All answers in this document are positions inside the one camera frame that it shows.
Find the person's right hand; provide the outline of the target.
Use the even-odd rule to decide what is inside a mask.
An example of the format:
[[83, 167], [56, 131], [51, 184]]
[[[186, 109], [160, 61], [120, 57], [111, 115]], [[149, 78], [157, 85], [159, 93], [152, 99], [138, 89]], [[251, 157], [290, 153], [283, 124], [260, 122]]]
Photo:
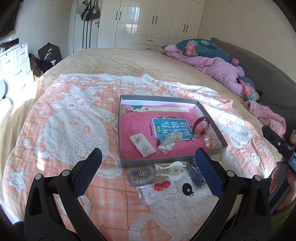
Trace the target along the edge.
[[[272, 178], [271, 178], [271, 183], [270, 183], [270, 187], [269, 187], [269, 194], [272, 194], [274, 192], [274, 190], [276, 189], [277, 180], [278, 180], [278, 168], [280, 165], [281, 165], [281, 161], [276, 163], [276, 168], [274, 169], [274, 172], [273, 172]], [[288, 208], [295, 200], [295, 175], [290, 170], [288, 170], [288, 172], [287, 172], [287, 180], [290, 185], [290, 192], [288, 193], [288, 195], [286, 196], [284, 201], [280, 204], [280, 206], [275, 210], [275, 212], [277, 212], [277, 213]]]

